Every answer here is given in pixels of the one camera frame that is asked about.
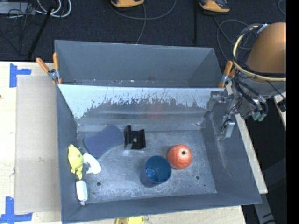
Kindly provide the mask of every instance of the clamp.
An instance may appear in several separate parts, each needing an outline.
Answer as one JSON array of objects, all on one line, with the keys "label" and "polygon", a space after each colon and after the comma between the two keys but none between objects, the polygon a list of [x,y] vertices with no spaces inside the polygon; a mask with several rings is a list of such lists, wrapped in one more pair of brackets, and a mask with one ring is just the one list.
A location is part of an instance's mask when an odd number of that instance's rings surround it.
[{"label": "clamp", "polygon": [[223,75],[218,84],[218,88],[224,88],[231,81],[231,79],[234,78],[235,70],[232,68],[233,68],[233,62],[227,61]]},{"label": "clamp", "polygon": [[48,76],[52,79],[53,84],[56,84],[56,80],[58,84],[62,84],[62,78],[59,75],[59,64],[57,59],[57,53],[53,53],[53,63],[55,69],[49,69],[49,67],[43,62],[41,58],[37,58],[36,62],[41,66],[41,68],[48,74]]}]

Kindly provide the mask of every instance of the yellow toy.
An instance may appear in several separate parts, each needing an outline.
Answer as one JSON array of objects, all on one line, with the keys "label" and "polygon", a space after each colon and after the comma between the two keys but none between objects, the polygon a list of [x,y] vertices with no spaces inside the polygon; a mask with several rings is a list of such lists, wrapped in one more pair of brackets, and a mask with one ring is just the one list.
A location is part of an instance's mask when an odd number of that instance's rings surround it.
[{"label": "yellow toy", "polygon": [[71,165],[71,172],[73,174],[76,174],[79,178],[79,180],[82,179],[82,168],[83,168],[83,155],[72,144],[68,146],[69,149],[69,162]]},{"label": "yellow toy", "polygon": [[144,217],[123,217],[118,218],[115,221],[115,224],[144,224]]}]

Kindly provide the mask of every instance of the blue cup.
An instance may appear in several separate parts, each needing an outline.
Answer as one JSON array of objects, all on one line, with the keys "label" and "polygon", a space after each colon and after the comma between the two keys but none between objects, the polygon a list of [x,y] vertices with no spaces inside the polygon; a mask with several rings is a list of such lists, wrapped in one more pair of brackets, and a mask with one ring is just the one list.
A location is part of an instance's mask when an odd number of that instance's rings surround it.
[{"label": "blue cup", "polygon": [[140,181],[147,188],[166,182],[171,176],[170,163],[161,156],[153,156],[147,160],[140,173]]}]

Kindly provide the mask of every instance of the white object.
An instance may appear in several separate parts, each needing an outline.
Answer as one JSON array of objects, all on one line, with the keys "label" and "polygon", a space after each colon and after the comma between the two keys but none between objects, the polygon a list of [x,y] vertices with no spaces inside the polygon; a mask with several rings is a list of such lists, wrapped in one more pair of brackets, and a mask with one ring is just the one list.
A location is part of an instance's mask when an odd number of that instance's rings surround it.
[{"label": "white object", "polygon": [[90,174],[90,173],[98,174],[102,170],[99,162],[89,153],[83,154],[83,163],[85,164],[88,163],[90,165],[86,174]]},{"label": "white object", "polygon": [[83,180],[76,181],[76,190],[77,190],[77,196],[80,201],[87,201],[88,194],[87,194],[87,185],[86,182]]}]

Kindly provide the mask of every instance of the black floor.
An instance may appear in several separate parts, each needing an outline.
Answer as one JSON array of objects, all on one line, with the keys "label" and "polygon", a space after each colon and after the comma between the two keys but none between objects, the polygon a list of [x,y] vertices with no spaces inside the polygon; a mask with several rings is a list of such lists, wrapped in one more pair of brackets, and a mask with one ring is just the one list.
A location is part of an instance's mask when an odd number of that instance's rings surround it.
[{"label": "black floor", "polygon": [[[9,0],[30,2],[36,0]],[[49,7],[52,0],[39,0]],[[64,13],[69,6],[62,1]],[[44,14],[7,17],[0,14],[0,60],[52,62],[54,40],[137,43],[165,46],[212,47],[221,71],[231,59],[231,41],[253,23],[286,22],[286,0],[227,0],[231,11],[209,16],[201,9],[194,13],[194,0],[145,0],[144,7],[117,13],[107,0],[71,0],[71,13],[64,18],[50,17],[36,40]],[[221,26],[223,33],[217,29]],[[262,171],[286,157],[285,129],[273,103],[263,122],[246,121]],[[286,221],[286,179],[276,183],[267,195],[276,223]],[[244,206],[247,224],[257,224],[253,206]]]}]

